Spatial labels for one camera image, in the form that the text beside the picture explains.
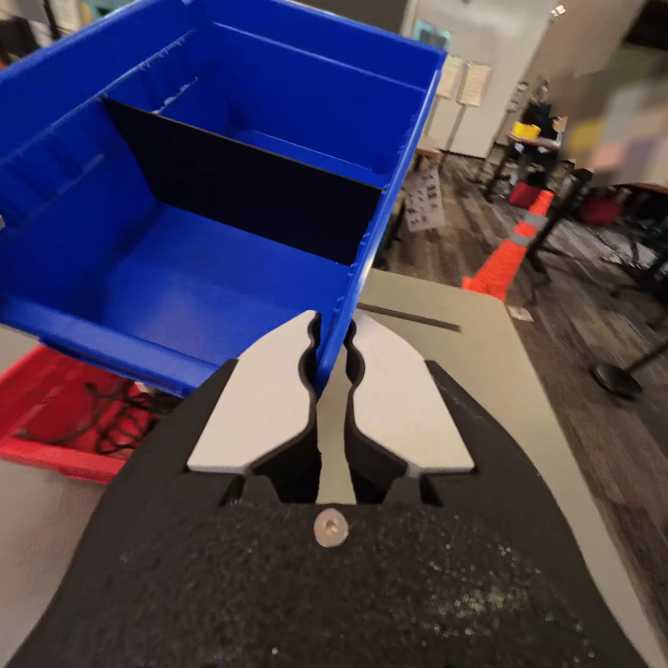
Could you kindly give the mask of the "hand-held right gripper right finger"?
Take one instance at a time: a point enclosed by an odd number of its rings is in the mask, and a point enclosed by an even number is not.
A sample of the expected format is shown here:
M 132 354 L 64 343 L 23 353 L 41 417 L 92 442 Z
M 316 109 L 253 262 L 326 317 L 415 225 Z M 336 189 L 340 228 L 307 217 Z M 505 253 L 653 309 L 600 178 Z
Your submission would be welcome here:
M 474 470 L 427 362 L 413 346 L 364 314 L 354 316 L 345 346 L 351 383 L 345 456 L 352 474 L 390 489 L 398 478 Z

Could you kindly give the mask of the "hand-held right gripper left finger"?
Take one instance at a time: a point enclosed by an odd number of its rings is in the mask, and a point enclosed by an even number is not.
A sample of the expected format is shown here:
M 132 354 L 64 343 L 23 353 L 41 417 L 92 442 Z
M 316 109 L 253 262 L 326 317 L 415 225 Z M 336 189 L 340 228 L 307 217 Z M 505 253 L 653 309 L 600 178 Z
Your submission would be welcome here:
M 319 313 L 304 311 L 251 344 L 190 457 L 190 472 L 269 477 L 279 489 L 319 466 L 314 390 Z

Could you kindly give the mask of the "blue plastic bin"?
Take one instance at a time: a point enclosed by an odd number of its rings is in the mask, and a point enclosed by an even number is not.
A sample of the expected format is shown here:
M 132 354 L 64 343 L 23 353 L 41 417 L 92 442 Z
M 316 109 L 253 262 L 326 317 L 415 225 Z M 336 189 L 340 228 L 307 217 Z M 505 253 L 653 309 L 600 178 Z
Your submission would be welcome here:
M 1 73 L 1 322 L 187 396 L 304 311 L 343 344 L 446 52 L 289 1 L 137 1 Z M 163 204 L 104 98 L 382 189 L 352 265 Z

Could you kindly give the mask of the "red plastic bin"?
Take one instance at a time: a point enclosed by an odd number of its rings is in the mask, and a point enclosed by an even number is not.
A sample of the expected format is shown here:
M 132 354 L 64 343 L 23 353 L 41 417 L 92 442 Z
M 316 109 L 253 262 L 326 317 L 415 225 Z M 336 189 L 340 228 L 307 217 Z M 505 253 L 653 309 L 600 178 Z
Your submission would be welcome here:
M 1 374 L 1 459 L 108 484 L 181 402 L 38 345 Z

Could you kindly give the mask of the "grey desk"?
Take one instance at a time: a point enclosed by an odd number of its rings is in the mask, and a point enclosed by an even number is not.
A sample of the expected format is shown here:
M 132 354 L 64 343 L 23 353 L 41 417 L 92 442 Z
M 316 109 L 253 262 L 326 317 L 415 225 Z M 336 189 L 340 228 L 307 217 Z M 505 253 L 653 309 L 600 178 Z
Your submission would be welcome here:
M 371 314 L 454 378 L 521 446 L 545 479 L 600 592 L 652 667 L 667 641 L 630 570 L 603 501 L 593 494 L 521 339 L 498 300 L 372 270 L 361 303 L 460 325 L 461 333 Z M 1 462 L 1 666 L 57 590 L 105 488 Z

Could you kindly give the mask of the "orange traffic cone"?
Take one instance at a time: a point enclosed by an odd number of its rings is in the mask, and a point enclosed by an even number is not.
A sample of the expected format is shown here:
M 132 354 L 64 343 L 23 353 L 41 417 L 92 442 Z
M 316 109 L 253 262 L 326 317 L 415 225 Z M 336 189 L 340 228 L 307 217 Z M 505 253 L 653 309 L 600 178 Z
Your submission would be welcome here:
M 465 277 L 462 289 L 492 296 L 506 302 L 509 287 L 514 281 L 529 247 L 547 223 L 547 213 L 555 194 L 543 189 L 508 238 L 494 250 L 472 277 Z

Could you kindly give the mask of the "black round floor base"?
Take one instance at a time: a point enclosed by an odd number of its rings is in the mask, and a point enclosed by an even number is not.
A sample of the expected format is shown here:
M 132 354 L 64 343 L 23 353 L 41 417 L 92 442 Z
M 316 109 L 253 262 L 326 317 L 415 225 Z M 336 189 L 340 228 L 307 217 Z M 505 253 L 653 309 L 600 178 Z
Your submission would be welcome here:
M 634 374 L 666 352 L 667 340 L 626 367 L 595 363 L 589 367 L 589 374 L 599 387 L 612 396 L 635 401 L 643 395 L 643 388 Z

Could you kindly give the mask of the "wooden background table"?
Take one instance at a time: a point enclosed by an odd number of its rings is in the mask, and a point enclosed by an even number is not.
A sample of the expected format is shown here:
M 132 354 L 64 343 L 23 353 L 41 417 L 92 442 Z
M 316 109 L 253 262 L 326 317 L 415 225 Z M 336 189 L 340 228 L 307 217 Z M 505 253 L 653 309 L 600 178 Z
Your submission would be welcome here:
M 550 156 L 548 167 L 543 169 L 546 179 L 557 162 L 564 162 L 571 172 L 578 168 L 592 173 L 597 187 L 621 186 L 666 196 L 667 135 L 645 134 L 613 141 L 603 132 L 610 127 L 611 123 L 602 120 L 582 121 L 566 133 L 563 144 L 560 131 L 554 129 L 550 132 L 554 137 L 547 137 L 537 125 L 516 122 L 506 133 L 504 153 L 486 182 L 485 198 L 494 195 L 505 165 L 518 152 L 517 146 L 522 146 L 523 152 Z

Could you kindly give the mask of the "black sign stand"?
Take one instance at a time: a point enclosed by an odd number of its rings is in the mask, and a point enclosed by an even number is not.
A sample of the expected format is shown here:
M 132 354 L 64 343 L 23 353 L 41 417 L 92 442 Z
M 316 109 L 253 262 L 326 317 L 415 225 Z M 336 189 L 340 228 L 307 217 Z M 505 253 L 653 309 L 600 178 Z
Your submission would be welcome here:
M 444 62 L 427 136 L 442 154 L 451 152 L 464 115 L 485 100 L 492 65 L 448 55 Z

